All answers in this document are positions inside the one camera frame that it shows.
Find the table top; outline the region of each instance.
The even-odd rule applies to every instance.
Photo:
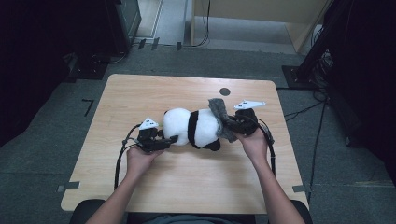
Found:
[[[228,96],[219,90],[230,90]],[[192,111],[208,108],[208,99],[222,98],[229,115],[243,100],[264,101],[254,108],[275,139],[276,178],[290,199],[307,204],[304,192],[293,186],[302,180],[272,81],[202,77],[112,75],[96,109],[70,182],[62,209],[72,211],[87,199],[107,199],[113,192],[114,174],[121,141],[147,117],[162,123],[166,110],[183,107]],[[137,137],[138,130],[132,136]],[[152,164],[136,187],[129,212],[265,214],[257,174],[239,141],[220,139],[221,149],[171,146]],[[120,180],[125,176],[122,158]]]

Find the hand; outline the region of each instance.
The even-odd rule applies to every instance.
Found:
[[[163,154],[163,150],[154,151],[150,154],[144,152],[139,147],[131,147],[127,152],[127,176],[139,178],[145,173],[155,158]]]
[[[264,133],[259,128],[251,135],[242,135],[234,133],[241,141],[247,156],[250,160],[255,162],[267,162],[267,148],[268,144],[265,140]]]

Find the gray carpet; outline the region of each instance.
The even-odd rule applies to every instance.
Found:
[[[109,75],[139,74],[272,80],[287,87],[281,65],[303,56],[219,49],[133,48],[103,80],[62,83],[30,127],[0,148],[0,223],[68,223],[58,185],[68,181]],[[284,114],[315,104],[312,91],[279,90]],[[89,106],[82,99],[94,100]],[[303,182],[312,175],[322,106],[288,121]],[[396,190],[382,161],[365,148],[345,146],[343,129],[326,105],[318,141],[310,209],[316,223],[394,223]],[[265,216],[258,216],[264,221]]]

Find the person's right hand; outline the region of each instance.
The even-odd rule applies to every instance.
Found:
[[[257,128],[253,134],[248,136],[240,133],[234,134],[241,141],[247,156],[253,163],[267,162],[268,144],[262,130]]]

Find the floor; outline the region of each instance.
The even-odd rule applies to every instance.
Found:
[[[150,43],[184,46],[191,45],[191,0],[140,0],[142,23],[137,40],[146,38]],[[205,38],[206,18],[195,17],[194,44]],[[209,18],[209,38],[202,45],[208,49],[234,49],[272,53],[296,54],[284,22],[247,21]],[[300,54],[306,55],[311,48],[310,39]]]

